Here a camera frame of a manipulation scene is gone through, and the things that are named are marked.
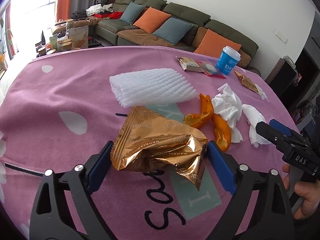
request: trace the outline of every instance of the green sofa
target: green sofa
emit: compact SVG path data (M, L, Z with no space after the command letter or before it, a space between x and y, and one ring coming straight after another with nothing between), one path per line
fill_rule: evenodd
M203 38L202 36L198 42L195 42L196 36L199 39L199 34L197 33L206 28L241 44L240 54L248 58L245 65L241 67L260 75L257 69L249 66L259 47L239 31L224 23L210 19L210 15L201 11L172 2L167 4L165 0L116 0L113 4L113 10L124 11L130 2L146 6L141 15L148 7L152 7L172 15L172 17L186 21L193 26L176 45L121 20L105 19L100 21L96 26L97 35L117 46L164 46L194 52Z

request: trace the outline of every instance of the white polka dot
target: white polka dot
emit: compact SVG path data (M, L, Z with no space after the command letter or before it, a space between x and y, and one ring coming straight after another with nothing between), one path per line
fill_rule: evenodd
M44 73L49 73L51 70L53 70L53 66L50 66L50 65L44 65L42 66L42 71Z
M59 115L65 125L74 133L81 135L87 131L88 124L86 119L74 112L59 112Z
M21 224L20 228L21 228L24 236L26 237L26 239L29 240L29 234L30 234L29 228L25 224Z
M6 143L3 140L0 140L0 157L2 157L6 150Z
M4 194L3 194L3 190L2 190L1 184L0 184L0 201L1 201L2 203L4 203Z
M5 176L5 168L2 165L2 163L0 163L0 184L5 184L7 183L7 178Z

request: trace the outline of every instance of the white tissue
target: white tissue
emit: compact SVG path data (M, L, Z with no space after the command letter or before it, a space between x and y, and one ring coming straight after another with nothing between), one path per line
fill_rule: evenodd
M242 114L242 102L227 83L219 87L218 91L220 94L211 100L214 113L221 115L227 121L231 128L231 142L239 143L243 141L243 138L236 128L236 122L239 121Z
M266 122L266 119L264 119L263 115L250 105L242 105L242 110L248 119L248 124L250 125L249 138L251 144L255 148L257 148L259 144L270 144L271 142L257 134L255 128L258 122Z
M107 9L109 9L112 5L113 5L113 3L106 4L106 5L102 6L102 8L103 8L103 10L107 10Z
M87 16L91 16L95 13L99 13L103 10L103 7L101 6L101 3L96 4L96 5L92 5L90 6L87 10L85 10L87 12Z
M109 81L117 101L125 108L185 102L197 96L185 77L171 68L122 73Z

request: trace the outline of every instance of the wall outlet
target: wall outlet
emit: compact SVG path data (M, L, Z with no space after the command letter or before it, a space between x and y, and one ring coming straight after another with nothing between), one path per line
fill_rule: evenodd
M278 30L276 30L275 35L281 39L281 41L283 41L285 44L287 44L288 39Z

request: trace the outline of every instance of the red packet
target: red packet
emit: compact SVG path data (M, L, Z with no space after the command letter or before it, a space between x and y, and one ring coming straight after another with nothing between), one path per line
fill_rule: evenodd
M203 69L204 73L207 76L218 76L220 78L226 78L224 75L222 75L221 71L212 63L197 60L195 60L195 62L199 65L200 68Z

